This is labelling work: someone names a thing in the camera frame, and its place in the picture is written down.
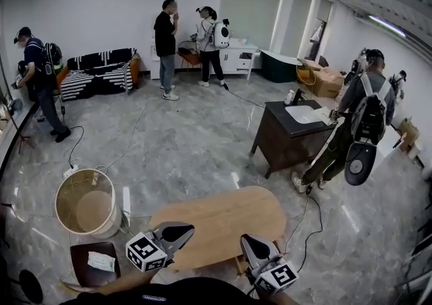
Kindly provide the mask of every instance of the white cabinet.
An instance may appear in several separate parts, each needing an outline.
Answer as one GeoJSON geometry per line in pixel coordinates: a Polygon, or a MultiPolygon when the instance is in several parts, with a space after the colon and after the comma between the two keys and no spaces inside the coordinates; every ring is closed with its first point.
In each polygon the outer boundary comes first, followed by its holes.
{"type": "MultiPolygon", "coordinates": [[[[249,80],[257,49],[252,44],[244,45],[237,38],[229,40],[229,47],[221,49],[219,52],[223,74],[246,75],[247,80],[249,80]]],[[[213,66],[210,66],[210,73],[215,73],[213,66]]]]}

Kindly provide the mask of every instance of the fluorescent light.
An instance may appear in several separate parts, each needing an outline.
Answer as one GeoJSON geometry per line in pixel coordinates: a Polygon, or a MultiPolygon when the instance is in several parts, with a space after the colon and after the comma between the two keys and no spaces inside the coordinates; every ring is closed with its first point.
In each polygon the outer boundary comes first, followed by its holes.
{"type": "Polygon", "coordinates": [[[402,32],[400,29],[397,29],[395,26],[392,26],[391,24],[388,24],[387,22],[384,22],[380,18],[372,16],[372,15],[369,15],[369,18],[372,19],[372,20],[374,20],[374,21],[376,21],[376,22],[378,22],[378,23],[380,23],[382,26],[385,26],[386,28],[394,31],[396,34],[398,34],[398,35],[400,35],[402,37],[405,37],[405,33],[404,32],[402,32]]]}

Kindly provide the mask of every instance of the white paper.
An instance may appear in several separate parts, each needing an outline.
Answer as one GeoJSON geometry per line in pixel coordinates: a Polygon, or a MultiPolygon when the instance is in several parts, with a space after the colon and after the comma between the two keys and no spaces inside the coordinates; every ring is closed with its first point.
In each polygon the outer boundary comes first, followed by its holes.
{"type": "Polygon", "coordinates": [[[104,270],[104,271],[115,271],[114,264],[115,258],[108,256],[107,254],[100,254],[98,252],[88,253],[88,265],[93,268],[104,270]]]}

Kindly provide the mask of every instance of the marble floor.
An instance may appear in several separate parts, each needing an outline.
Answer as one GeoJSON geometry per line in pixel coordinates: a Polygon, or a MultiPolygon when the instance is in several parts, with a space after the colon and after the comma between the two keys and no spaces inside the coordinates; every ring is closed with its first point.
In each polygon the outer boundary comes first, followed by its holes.
{"type": "MultiPolygon", "coordinates": [[[[164,101],[158,83],[145,80],[129,96],[94,96],[67,103],[67,124],[85,129],[72,162],[80,168],[94,168],[118,158],[145,107],[128,152],[107,172],[120,206],[123,188],[130,190],[132,232],[145,231],[151,215],[167,204],[236,191],[236,186],[260,185],[276,195],[289,217],[285,241],[302,218],[306,198],[294,191],[291,170],[265,179],[264,156],[259,149],[253,157],[249,155],[263,110],[241,101],[217,82],[202,88],[197,80],[197,73],[175,76],[177,102],[164,101]]],[[[296,87],[268,82],[257,74],[249,82],[232,76],[227,81],[231,91],[261,105],[283,100],[296,87]]],[[[54,213],[54,196],[81,131],[73,130],[70,138],[56,144],[30,121],[25,134],[32,137],[36,148],[26,146],[18,155],[16,146],[0,183],[2,202],[13,203],[16,209],[15,214],[7,210],[6,237],[11,249],[3,247],[2,253],[12,277],[22,269],[32,271],[42,284],[44,304],[58,304],[74,297],[60,286],[60,280],[76,283],[70,269],[70,245],[96,241],[69,236],[54,213]]],[[[349,186],[339,175],[327,190],[314,191],[324,232],[308,241],[300,279],[287,293],[301,304],[389,303],[401,263],[423,224],[427,190],[420,169],[397,152],[362,186],[349,186]]],[[[288,259],[295,267],[304,257],[305,238],[318,228],[318,209],[310,202],[288,246],[288,259]]],[[[128,239],[121,232],[110,239],[123,274],[133,268],[124,256],[128,239]]],[[[181,273],[165,269],[155,281],[170,283],[193,275],[218,277],[250,289],[247,280],[236,275],[231,261],[181,273]]]]}

